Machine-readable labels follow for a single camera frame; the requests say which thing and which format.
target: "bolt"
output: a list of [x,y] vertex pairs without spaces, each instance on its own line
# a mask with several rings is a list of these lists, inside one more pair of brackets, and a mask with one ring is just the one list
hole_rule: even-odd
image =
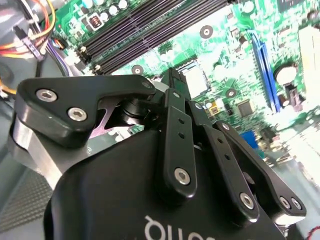
[[293,202],[293,204],[296,206],[297,209],[300,209],[300,210],[302,209],[302,206],[295,198],[292,197],[291,201]]
[[190,176],[186,170],[178,167],[174,170],[175,179],[182,185],[188,185],[190,183]]
[[230,130],[230,127],[229,127],[227,124],[225,124],[225,123],[222,123],[222,127],[223,127],[225,130]]
[[251,197],[249,197],[248,194],[241,192],[240,193],[240,199],[241,202],[250,210],[254,209],[255,204],[254,201],[252,201]]
[[291,209],[290,203],[283,196],[280,197],[280,201],[286,209]]
[[68,110],[68,116],[74,121],[82,122],[87,119],[87,113],[78,107],[72,107]]
[[142,85],[145,86],[146,88],[148,89],[151,89],[152,88],[152,83],[148,82],[148,81],[143,81],[142,82]]
[[44,102],[54,102],[57,100],[57,94],[54,91],[48,90],[48,89],[39,89],[36,91],[35,95],[38,99]]
[[176,93],[175,91],[173,92],[173,95],[176,96],[177,98],[180,98],[180,95]]
[[194,105],[195,105],[195,107],[196,107],[197,109],[199,109],[199,110],[202,109],[202,106],[201,106],[199,103],[196,102]]

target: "expansion slot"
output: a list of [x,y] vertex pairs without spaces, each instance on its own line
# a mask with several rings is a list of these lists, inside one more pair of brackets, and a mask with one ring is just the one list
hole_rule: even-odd
[[102,74],[114,72],[145,54],[150,49],[168,41],[188,27],[225,7],[228,2],[228,0],[197,0],[194,4],[184,8],[174,17],[167,19],[161,25],[151,29],[118,51],[115,51],[112,56],[104,58],[103,61],[98,63],[100,65],[100,72]]
[[90,44],[85,42],[84,46],[86,47],[87,54],[93,59],[100,56],[108,49],[121,43],[185,1],[148,1],[140,7],[139,13],[134,12],[129,14],[120,23],[107,28],[101,34],[95,36],[94,39],[90,39]]
[[279,113],[281,106],[277,96],[276,81],[271,71],[266,44],[261,42],[254,33],[252,34],[252,44],[265,92],[269,100],[269,106],[274,113]]
[[303,65],[303,78],[306,98],[315,104],[320,103],[320,31],[307,26],[298,32],[301,58]]

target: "motherboard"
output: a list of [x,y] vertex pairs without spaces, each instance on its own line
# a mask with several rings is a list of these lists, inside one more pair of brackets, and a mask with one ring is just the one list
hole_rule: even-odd
[[70,0],[56,17],[81,74],[160,82],[175,68],[211,121],[239,133],[320,113],[318,0]]

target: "blue connector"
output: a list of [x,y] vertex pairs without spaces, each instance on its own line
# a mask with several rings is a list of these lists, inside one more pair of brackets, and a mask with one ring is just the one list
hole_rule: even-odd
[[260,42],[255,35],[252,36],[252,42],[255,57],[263,79],[266,95],[269,99],[269,106],[274,113],[279,113],[281,106],[277,96],[276,80],[271,71],[266,44],[264,42]]

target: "mesh grille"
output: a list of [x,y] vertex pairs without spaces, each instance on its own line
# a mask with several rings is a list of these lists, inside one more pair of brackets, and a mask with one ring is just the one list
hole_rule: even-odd
[[45,178],[27,170],[1,212],[0,233],[42,218],[51,195]]

